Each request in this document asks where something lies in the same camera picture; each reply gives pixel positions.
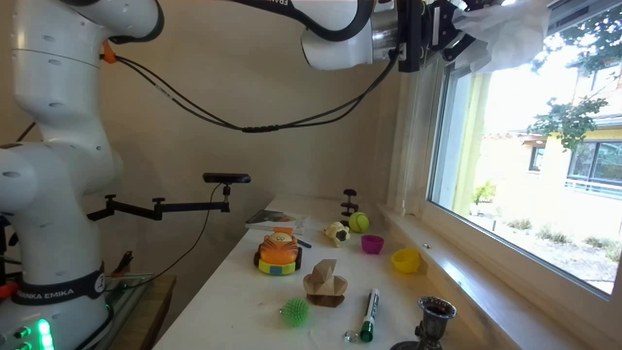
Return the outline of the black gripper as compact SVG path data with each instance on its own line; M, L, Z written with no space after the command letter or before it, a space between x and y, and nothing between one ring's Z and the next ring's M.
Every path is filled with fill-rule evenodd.
M457 29L453 18L459 8L449 0L433 0L424 10L424 43L430 53L439 53L447 62L463 54L474 37Z

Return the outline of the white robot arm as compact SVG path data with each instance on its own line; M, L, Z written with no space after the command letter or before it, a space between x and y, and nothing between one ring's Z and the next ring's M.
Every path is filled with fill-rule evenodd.
M377 53L414 70L437 31L435 0L235 0L305 25L311 64L350 68ZM99 111L99 60L111 43L161 33L159 0L12 0L14 101L41 130L2 158L2 222L19 237L21 272L2 303L2 350L80 350L113 327L97 222L84 198L119 183L122 158Z

